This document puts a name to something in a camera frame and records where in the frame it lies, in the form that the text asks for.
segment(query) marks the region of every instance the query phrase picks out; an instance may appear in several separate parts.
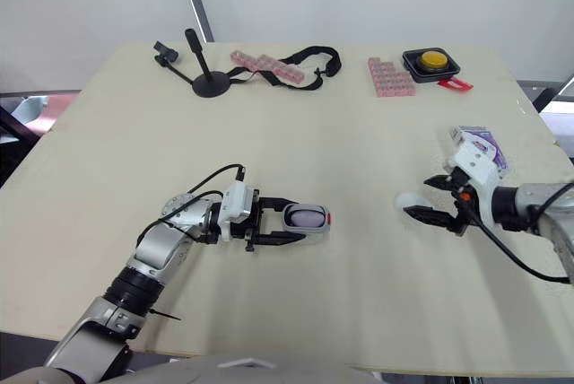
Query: black lanyard strap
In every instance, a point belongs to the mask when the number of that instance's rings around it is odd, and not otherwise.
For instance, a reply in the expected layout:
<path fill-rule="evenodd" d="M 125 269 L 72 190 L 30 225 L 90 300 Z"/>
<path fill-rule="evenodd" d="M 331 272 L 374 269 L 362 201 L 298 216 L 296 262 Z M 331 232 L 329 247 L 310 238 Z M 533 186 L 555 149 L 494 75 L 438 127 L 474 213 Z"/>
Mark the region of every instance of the black lanyard strap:
<path fill-rule="evenodd" d="M 339 53 L 329 46 L 309 46 L 308 48 L 304 48 L 303 50 L 291 55 L 290 57 L 286 57 L 283 59 L 279 59 L 282 63 L 285 64 L 300 64 L 303 60 L 311 57 L 312 55 L 319 55 L 319 54 L 328 54 L 331 56 L 331 59 L 327 61 L 325 65 L 325 70 L 320 71 L 318 68 L 315 70 L 315 75 L 317 79 L 306 86 L 294 86 L 288 83 L 282 82 L 279 78 L 269 70 L 257 70 L 255 72 L 251 72 L 253 74 L 260 74 L 264 79 L 266 79 L 272 86 L 284 86 L 289 88 L 290 90 L 299 90 L 299 91 L 313 91 L 319 88 L 323 84 L 323 78 L 321 77 L 322 74 L 325 74 L 327 77 L 335 76 L 339 70 L 341 69 L 341 58 L 339 57 Z M 250 70 L 246 67 L 235 67 L 227 72 L 227 75 L 230 77 L 231 83 L 244 83 L 253 77 L 253 74 L 248 79 L 237 79 L 233 78 L 233 76 L 237 76 L 238 74 L 242 74 L 245 72 L 250 72 Z"/>

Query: floor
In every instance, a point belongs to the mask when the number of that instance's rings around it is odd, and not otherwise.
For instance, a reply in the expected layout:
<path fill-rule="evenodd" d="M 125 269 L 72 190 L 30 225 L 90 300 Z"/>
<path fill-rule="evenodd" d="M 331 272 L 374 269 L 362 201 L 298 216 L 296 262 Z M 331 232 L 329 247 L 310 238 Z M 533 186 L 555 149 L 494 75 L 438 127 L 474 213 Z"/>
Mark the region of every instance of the floor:
<path fill-rule="evenodd" d="M 523 88 L 526 96 L 533 100 L 539 91 L 537 89 Z M 52 104 L 48 103 L 46 112 L 42 118 L 32 120 L 29 127 L 41 135 L 49 130 L 57 116 L 70 104 L 75 95 L 68 94 L 65 97 L 54 98 Z M 557 138 L 562 149 L 574 158 L 574 103 L 553 104 L 551 103 L 541 114 L 544 122 Z M 56 342 L 37 339 L 26 336 L 17 336 L 0 333 L 0 380 L 14 375 L 15 373 L 41 365 Z M 170 358 L 165 355 L 151 353 L 135 353 L 129 368 L 133 371 L 150 367 L 155 364 L 168 362 Z M 382 379 L 389 384 L 454 384 L 450 377 L 436 377 L 423 375 L 382 374 Z M 506 379 L 488 378 L 483 379 L 487 384 L 574 384 L 572 379 Z"/>

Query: pink toy brick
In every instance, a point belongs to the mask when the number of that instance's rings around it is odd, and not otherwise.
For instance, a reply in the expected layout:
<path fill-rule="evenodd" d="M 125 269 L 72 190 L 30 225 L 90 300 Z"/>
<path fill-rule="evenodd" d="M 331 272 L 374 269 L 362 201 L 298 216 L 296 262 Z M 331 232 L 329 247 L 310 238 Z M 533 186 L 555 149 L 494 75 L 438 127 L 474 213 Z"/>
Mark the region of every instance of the pink toy brick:
<path fill-rule="evenodd" d="M 240 50 L 234 50 L 231 52 L 230 58 L 235 64 L 242 65 L 252 72 L 256 72 L 257 70 L 269 70 L 276 76 L 297 84 L 305 79 L 305 74 L 299 68 L 282 63 L 265 54 L 255 59 Z"/>
<path fill-rule="evenodd" d="M 395 97 L 414 95 L 414 82 L 408 72 L 397 72 L 391 62 L 382 62 L 378 57 L 371 57 L 367 62 L 370 76 L 378 97 Z"/>

